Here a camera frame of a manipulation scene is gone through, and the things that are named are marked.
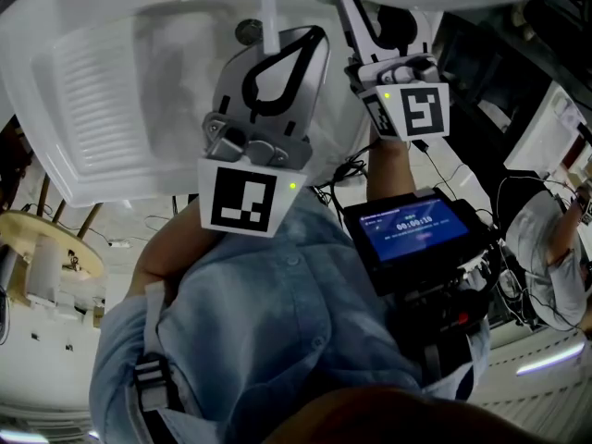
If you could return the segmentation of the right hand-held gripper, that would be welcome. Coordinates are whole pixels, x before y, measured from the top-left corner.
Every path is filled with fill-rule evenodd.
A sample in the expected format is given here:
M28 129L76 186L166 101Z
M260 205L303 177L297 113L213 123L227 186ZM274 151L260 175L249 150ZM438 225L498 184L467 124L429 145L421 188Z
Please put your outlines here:
M408 56L379 61L381 47L362 1L339 0L346 43L361 63L348 66L346 74L382 140L415 142L450 134L449 85L440 80L430 55L431 24L424 12L410 13L416 34Z

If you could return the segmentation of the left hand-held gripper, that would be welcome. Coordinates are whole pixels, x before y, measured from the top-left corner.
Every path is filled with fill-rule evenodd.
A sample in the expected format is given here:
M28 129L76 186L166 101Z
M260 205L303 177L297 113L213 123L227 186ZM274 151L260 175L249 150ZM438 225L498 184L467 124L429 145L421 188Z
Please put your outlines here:
M204 228L272 238L306 184L330 46L318 26L281 31L279 43L275 55L252 44L219 76L198 160Z

